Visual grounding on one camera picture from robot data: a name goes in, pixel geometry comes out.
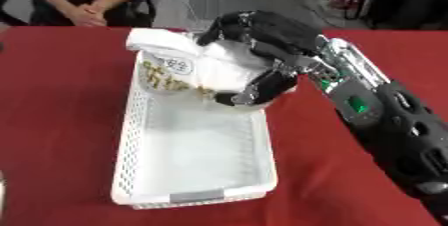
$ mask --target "clasped hands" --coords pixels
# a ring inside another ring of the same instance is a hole
[[[104,18],[105,9],[95,4],[82,4],[73,6],[67,10],[64,15],[75,26],[96,27],[107,26]]]

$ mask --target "robotic arm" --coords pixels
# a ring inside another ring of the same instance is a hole
[[[217,102],[266,103],[294,87],[297,75],[306,74],[387,176],[439,222],[448,222],[447,124],[353,44],[327,39],[306,24],[262,11],[218,18],[198,44],[217,39],[246,43],[272,66],[243,92],[218,93]]]

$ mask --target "white plastic basket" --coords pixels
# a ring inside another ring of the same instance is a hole
[[[275,188],[263,110],[171,105],[140,87],[136,65],[112,184],[115,203],[134,209],[214,204],[261,198]]]

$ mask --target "red tablecloth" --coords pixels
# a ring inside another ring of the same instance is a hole
[[[134,56],[126,29],[0,34],[0,169],[6,226],[431,226],[307,80],[268,109],[279,185],[266,198],[134,211],[109,198]],[[448,118],[446,33],[328,31]]]

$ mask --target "wire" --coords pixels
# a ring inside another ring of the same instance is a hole
[[[197,27],[200,26],[199,17],[197,16],[196,12],[194,11],[190,3],[185,2],[184,0],[178,0],[178,1],[181,2],[188,9],[188,11],[190,11],[190,14],[193,16],[194,22],[196,23]]]

